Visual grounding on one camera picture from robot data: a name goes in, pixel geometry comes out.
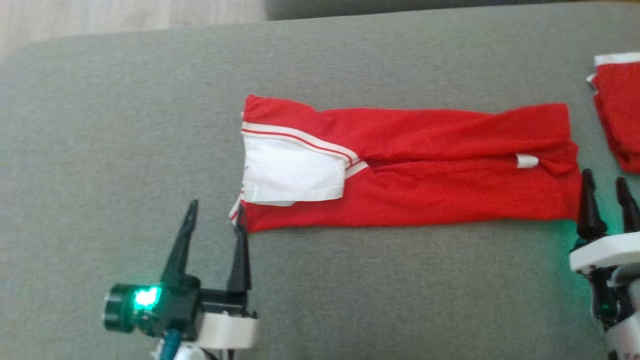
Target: white robot part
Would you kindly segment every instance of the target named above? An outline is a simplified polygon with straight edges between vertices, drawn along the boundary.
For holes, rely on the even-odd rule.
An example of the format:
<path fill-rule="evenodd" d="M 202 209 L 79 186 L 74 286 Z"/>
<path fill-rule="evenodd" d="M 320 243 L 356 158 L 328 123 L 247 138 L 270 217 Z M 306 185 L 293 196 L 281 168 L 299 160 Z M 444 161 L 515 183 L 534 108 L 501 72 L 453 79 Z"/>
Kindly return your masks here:
<path fill-rule="evenodd" d="M 635 313 L 605 333 L 607 345 L 621 360 L 640 359 L 640 278 L 628 290 Z"/>
<path fill-rule="evenodd" d="M 194 344 L 206 351 L 244 350 L 255 345 L 257 333 L 256 318 L 205 313 Z"/>
<path fill-rule="evenodd" d="M 252 348 L 257 334 L 256 318 L 231 316 L 228 313 L 204 313 L 198 339 L 193 342 L 183 341 L 174 360 L 209 360 L 206 352 Z M 151 353 L 154 359 L 159 359 L 163 346 L 164 341 L 160 340 L 156 350 Z"/>
<path fill-rule="evenodd" d="M 606 236 L 569 255 L 571 270 L 581 274 L 588 274 L 596 268 L 639 261 L 640 232 Z"/>

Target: green led light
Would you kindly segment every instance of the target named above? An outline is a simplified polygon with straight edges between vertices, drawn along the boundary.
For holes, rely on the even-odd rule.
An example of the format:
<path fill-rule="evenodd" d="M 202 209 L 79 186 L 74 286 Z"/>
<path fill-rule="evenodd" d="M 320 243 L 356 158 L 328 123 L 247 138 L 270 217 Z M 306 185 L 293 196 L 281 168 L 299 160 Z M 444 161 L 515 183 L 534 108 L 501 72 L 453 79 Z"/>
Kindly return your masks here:
<path fill-rule="evenodd" d="M 136 291 L 136 296 L 134 297 L 134 305 L 137 308 L 143 309 L 151 309 L 160 300 L 160 293 L 162 292 L 161 288 L 157 286 L 151 286 L 149 289 L 143 289 Z"/>

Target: robotic arm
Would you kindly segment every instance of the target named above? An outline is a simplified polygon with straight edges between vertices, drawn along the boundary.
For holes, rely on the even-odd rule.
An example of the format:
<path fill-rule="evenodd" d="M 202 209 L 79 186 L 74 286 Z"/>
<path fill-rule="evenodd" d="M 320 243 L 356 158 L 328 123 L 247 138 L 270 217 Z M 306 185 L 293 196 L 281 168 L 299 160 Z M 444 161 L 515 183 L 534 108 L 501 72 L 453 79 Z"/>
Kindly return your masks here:
<path fill-rule="evenodd" d="M 105 299 L 102 319 L 109 331 L 161 338 L 156 360 L 232 360 L 236 350 L 255 344 L 258 319 L 246 309 L 251 289 L 247 233 L 242 209 L 236 225 L 236 252 L 227 290 L 203 289 L 185 273 L 198 201 L 189 205 L 158 284 L 115 284 Z"/>
<path fill-rule="evenodd" d="M 608 235 L 600 218 L 593 174 L 582 173 L 579 239 L 571 270 L 591 284 L 591 312 L 602 323 L 609 360 L 640 360 L 640 209 L 623 177 L 616 181 L 624 233 Z"/>

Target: white stripe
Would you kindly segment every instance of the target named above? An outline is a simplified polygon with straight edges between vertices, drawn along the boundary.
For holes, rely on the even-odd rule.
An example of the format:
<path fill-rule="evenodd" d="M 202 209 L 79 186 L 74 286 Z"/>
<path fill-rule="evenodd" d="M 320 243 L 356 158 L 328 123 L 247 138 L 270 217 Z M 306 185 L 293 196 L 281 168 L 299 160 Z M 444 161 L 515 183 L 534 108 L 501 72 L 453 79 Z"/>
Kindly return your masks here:
<path fill-rule="evenodd" d="M 596 86 L 593 84 L 593 80 L 596 78 L 596 74 L 591 74 L 589 76 L 587 76 L 587 83 L 589 85 L 591 85 L 591 89 L 593 90 L 593 95 L 597 95 L 598 94 L 598 89 L 596 89 Z"/>
<path fill-rule="evenodd" d="M 285 126 L 276 126 L 276 125 L 265 125 L 265 124 L 254 124 L 251 122 L 243 122 L 242 123 L 242 128 L 243 129 L 247 129 L 247 130 L 252 130 L 252 131 L 265 131 L 265 132 L 269 132 L 269 133 L 281 133 L 281 134 L 285 134 L 285 135 L 293 135 L 296 136 L 298 138 L 301 138 L 302 140 L 309 142 L 315 146 L 318 147 L 323 147 L 325 149 L 329 149 L 329 150 L 334 150 L 334 151 L 338 151 L 341 152 L 343 154 L 345 154 L 347 157 L 349 157 L 350 162 L 355 164 L 358 161 L 360 161 L 360 159 L 358 158 L 358 154 L 356 154 L 355 152 L 353 152 L 351 149 L 348 149 L 344 146 L 340 146 L 334 143 L 330 143 L 330 142 L 326 142 L 322 139 L 318 139 L 315 136 L 308 134 L 304 131 L 300 131 L 298 129 L 294 129 L 292 127 L 285 127 Z M 256 136 L 256 135 L 261 135 L 263 137 L 274 137 L 277 135 L 268 135 L 268 134 L 255 134 L 255 133 L 244 133 L 245 135 L 248 136 Z M 295 140 L 294 138 L 285 136 L 286 139 L 288 140 Z M 309 147 L 308 144 L 305 144 L 304 142 L 300 142 L 298 141 L 298 143 L 305 145 L 306 147 Z M 318 149 L 315 147 L 310 147 L 310 149 L 315 150 L 315 151 L 319 151 L 319 152 L 323 152 L 322 149 Z M 340 157 L 344 157 L 341 154 L 338 154 L 336 152 L 332 152 L 332 151 L 326 151 L 326 153 L 328 154 L 332 154 L 334 156 L 340 156 Z"/>
<path fill-rule="evenodd" d="M 360 171 L 366 169 L 369 167 L 369 164 L 367 164 L 364 161 L 361 161 L 359 163 L 357 163 L 356 165 L 353 165 L 352 167 L 348 168 L 345 172 L 344 172 L 344 178 L 345 179 L 349 179 L 351 176 L 354 176 L 355 174 L 359 173 Z"/>
<path fill-rule="evenodd" d="M 243 199 L 243 194 L 240 193 L 240 195 L 238 195 L 238 198 L 236 200 L 236 203 L 231 207 L 231 212 L 229 213 L 229 219 L 231 219 L 237 212 L 238 212 L 238 208 L 240 207 L 240 200 Z M 237 222 L 238 217 L 236 217 L 235 219 L 231 220 L 231 222 L 235 225 Z"/>
<path fill-rule="evenodd" d="M 246 131 L 242 132 L 243 136 L 250 136 L 252 138 L 266 138 L 266 139 L 278 139 L 278 140 L 284 140 L 287 142 L 292 142 L 292 143 L 296 143 L 302 147 L 305 147 L 311 151 L 315 151 L 315 152 L 319 152 L 321 154 L 325 154 L 325 155 L 329 155 L 329 156 L 333 156 L 335 158 L 340 158 L 344 161 L 347 162 L 347 166 L 351 163 L 351 159 L 349 158 L 349 156 L 343 155 L 343 154 L 339 154 L 337 152 L 333 152 L 333 151 L 327 151 L 327 150 L 322 150 L 322 149 L 318 149 L 317 147 L 311 146 L 305 142 L 302 142 L 296 138 L 292 138 L 290 136 L 287 135 L 274 135 L 274 134 L 256 134 L 256 133 L 247 133 Z"/>
<path fill-rule="evenodd" d="M 608 54 L 595 56 L 596 66 L 604 64 L 626 64 L 640 61 L 640 53 Z"/>

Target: red shorts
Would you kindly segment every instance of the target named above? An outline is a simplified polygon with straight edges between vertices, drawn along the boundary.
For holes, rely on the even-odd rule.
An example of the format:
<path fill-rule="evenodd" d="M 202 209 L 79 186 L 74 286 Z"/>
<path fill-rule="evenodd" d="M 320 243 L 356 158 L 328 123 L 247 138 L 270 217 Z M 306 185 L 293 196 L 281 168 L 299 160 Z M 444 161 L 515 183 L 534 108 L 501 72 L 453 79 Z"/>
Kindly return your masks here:
<path fill-rule="evenodd" d="M 640 53 L 595 57 L 593 100 L 620 167 L 640 174 Z"/>
<path fill-rule="evenodd" d="M 243 189 L 230 217 L 242 204 L 249 232 L 577 218 L 564 104 L 316 111 L 250 95 L 243 116 Z"/>

